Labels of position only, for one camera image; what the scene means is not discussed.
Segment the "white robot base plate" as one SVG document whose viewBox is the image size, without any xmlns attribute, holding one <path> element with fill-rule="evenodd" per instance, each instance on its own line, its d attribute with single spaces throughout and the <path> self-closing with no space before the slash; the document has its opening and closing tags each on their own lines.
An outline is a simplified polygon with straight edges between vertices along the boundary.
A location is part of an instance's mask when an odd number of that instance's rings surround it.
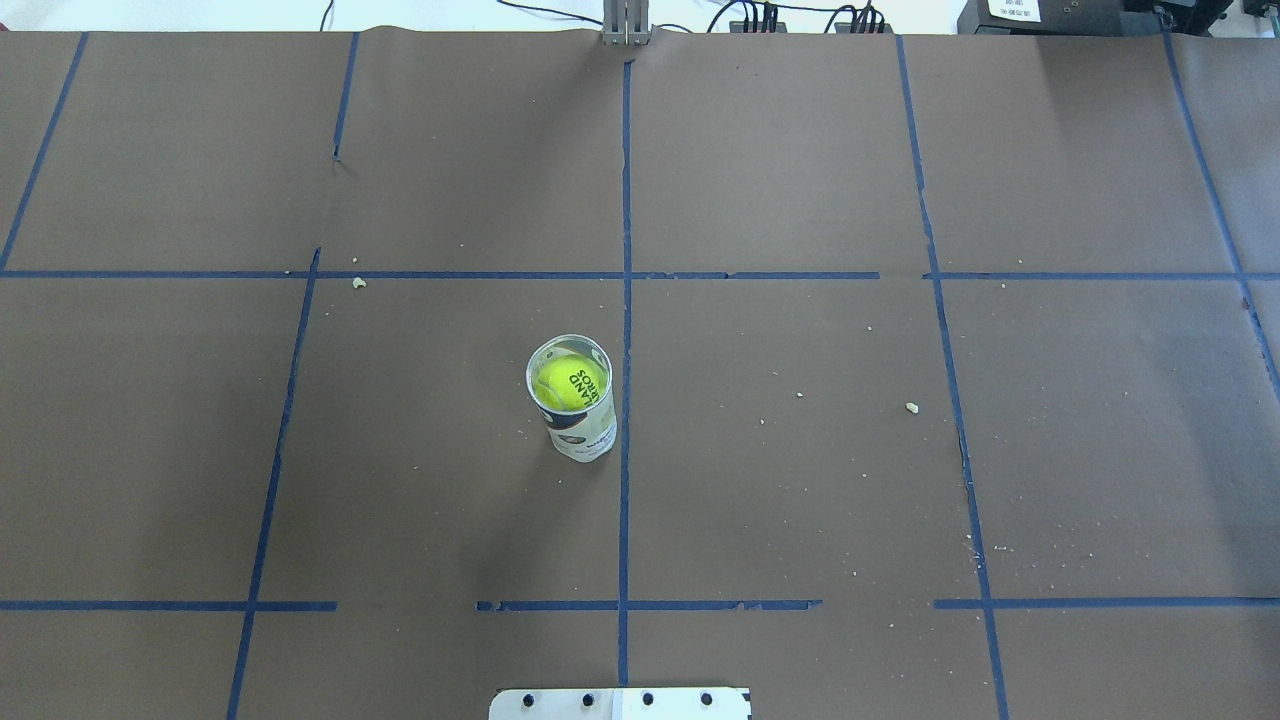
<svg viewBox="0 0 1280 720">
<path fill-rule="evenodd" d="M 751 719 L 748 688 L 613 687 L 507 689 L 489 719 Z"/>
</svg>

